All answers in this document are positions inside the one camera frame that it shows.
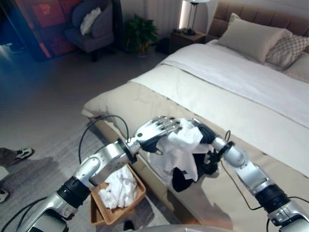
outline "wooden bed frame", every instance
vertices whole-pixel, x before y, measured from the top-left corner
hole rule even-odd
[[[272,26],[287,28],[297,35],[309,36],[309,21],[293,17],[288,14],[278,13],[267,9],[257,8],[251,5],[220,0],[212,25],[207,35],[207,42],[220,38],[227,29],[228,21],[232,13],[238,14],[242,19]],[[114,142],[120,131],[111,123],[99,121],[96,127],[110,142]],[[141,159],[132,165],[136,173],[150,187],[156,196],[172,211],[183,224],[199,224],[194,216],[183,206],[173,193],[171,193],[154,171]]]

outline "gray rug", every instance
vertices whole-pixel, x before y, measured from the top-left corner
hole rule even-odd
[[[7,201],[0,204],[1,228],[20,208],[56,191],[74,174],[79,167],[78,143],[84,129],[85,126],[80,127],[69,138],[59,141],[45,152],[35,153],[29,159],[7,168],[10,175],[0,182],[0,186],[2,189],[8,190],[10,196]],[[101,146],[102,142],[89,131],[82,145],[82,159]],[[95,227],[89,223],[89,202],[90,197],[79,208],[73,220],[68,222],[71,232],[122,231],[123,222],[129,219],[133,221],[136,229],[155,225],[179,224],[173,213],[149,189],[147,189],[147,196],[135,207],[135,213],[112,226]],[[20,216],[6,231],[15,231],[19,219]]]

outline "beige pillow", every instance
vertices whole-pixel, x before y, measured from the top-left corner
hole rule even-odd
[[[284,73],[294,79],[309,83],[309,54],[302,53]]]
[[[263,26],[234,18],[218,44],[264,63],[269,50],[284,36],[292,36],[292,33],[287,29]]]
[[[230,16],[230,21],[229,21],[228,24],[230,25],[232,22],[234,22],[234,20],[235,20],[236,18],[239,18],[239,19],[240,19],[240,17],[239,17],[237,14],[232,13],[231,16]]]
[[[280,39],[266,56],[266,62],[288,68],[309,45],[309,38],[293,35]]]

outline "upholstered headboard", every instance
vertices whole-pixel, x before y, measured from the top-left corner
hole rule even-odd
[[[289,14],[258,8],[230,0],[219,0],[206,41],[220,38],[226,31],[232,13],[241,19],[277,28],[287,28],[293,34],[309,37],[309,20]]]

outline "sneaker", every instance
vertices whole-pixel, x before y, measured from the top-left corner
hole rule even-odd
[[[4,189],[0,189],[0,203],[4,202],[5,199],[9,196],[9,192],[4,190]]]
[[[32,148],[20,149],[17,151],[17,155],[16,155],[14,162],[24,160],[28,158],[29,156],[31,156],[33,153],[34,153],[34,150]]]

